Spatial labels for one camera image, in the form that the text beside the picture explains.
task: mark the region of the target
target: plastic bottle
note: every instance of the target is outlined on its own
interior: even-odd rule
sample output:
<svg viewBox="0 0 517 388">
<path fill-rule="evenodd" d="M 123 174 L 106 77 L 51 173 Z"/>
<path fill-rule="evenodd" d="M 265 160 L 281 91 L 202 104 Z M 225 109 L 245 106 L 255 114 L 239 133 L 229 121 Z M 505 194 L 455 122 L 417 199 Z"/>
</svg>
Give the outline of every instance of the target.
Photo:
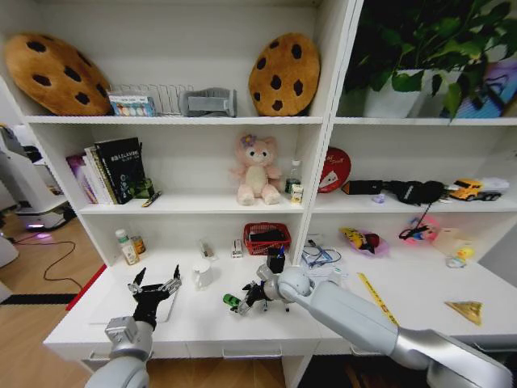
<svg viewBox="0 0 517 388">
<path fill-rule="evenodd" d="M 300 163 L 301 162 L 298 159 L 293 159 L 291 161 L 291 172 L 285 181 L 285 192 L 287 194 L 291 194 L 291 186 L 293 184 L 301 183 Z"/>
<path fill-rule="evenodd" d="M 138 263 L 140 257 L 137 254 L 135 246 L 132 244 L 132 240 L 128 237 L 128 233 L 124 229 L 118 229 L 115 232 L 115 236 L 128 264 L 133 265 Z"/>
</svg>

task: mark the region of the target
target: toy truck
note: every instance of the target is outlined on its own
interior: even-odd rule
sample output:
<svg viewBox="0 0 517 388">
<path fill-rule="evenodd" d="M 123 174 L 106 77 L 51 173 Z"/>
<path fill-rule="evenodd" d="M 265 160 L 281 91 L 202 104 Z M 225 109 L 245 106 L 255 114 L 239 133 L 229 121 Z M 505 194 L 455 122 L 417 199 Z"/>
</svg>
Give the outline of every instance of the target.
<svg viewBox="0 0 517 388">
<path fill-rule="evenodd" d="M 449 196 L 457 200 L 497 200 L 510 187 L 508 181 L 500 178 L 458 179 L 458 189 Z"/>
</svg>

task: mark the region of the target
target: white mug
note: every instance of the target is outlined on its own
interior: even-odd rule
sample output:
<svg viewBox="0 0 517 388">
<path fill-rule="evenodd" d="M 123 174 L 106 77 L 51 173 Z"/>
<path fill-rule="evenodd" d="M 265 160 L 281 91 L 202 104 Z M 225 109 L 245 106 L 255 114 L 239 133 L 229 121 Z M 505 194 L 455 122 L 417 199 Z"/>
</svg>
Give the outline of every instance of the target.
<svg viewBox="0 0 517 388">
<path fill-rule="evenodd" d="M 208 260 L 196 260 L 192 265 L 194 284 L 198 289 L 208 287 L 212 283 L 212 265 Z"/>
</svg>

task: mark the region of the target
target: red disc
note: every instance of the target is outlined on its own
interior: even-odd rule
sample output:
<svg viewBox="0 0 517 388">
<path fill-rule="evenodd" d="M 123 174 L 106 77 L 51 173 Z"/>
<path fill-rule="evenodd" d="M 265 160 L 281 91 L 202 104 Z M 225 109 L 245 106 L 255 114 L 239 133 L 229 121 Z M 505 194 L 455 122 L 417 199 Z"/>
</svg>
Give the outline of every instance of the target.
<svg viewBox="0 0 517 388">
<path fill-rule="evenodd" d="M 317 192 L 332 192 L 340 188 L 348 178 L 351 169 L 350 157 L 339 148 L 329 147 Z"/>
</svg>

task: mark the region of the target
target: red basket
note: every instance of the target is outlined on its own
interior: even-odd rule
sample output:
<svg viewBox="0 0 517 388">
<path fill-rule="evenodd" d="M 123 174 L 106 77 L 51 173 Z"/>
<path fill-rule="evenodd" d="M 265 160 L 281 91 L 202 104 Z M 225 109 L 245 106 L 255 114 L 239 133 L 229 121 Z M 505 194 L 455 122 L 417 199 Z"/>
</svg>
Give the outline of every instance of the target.
<svg viewBox="0 0 517 388">
<path fill-rule="evenodd" d="M 283 241 L 251 241 L 250 233 L 264 233 L 269 232 L 270 230 L 279 230 L 284 236 L 285 240 Z M 248 252 L 250 255 L 267 255 L 267 248 L 277 248 L 280 249 L 284 246 L 285 250 L 288 250 L 291 245 L 291 235 L 289 234 L 289 230 L 284 224 L 275 224 L 271 222 L 261 222 L 259 224 L 246 224 L 244 226 L 244 234 L 242 236 L 242 241 L 244 241 L 246 248 L 248 248 Z"/>
</svg>

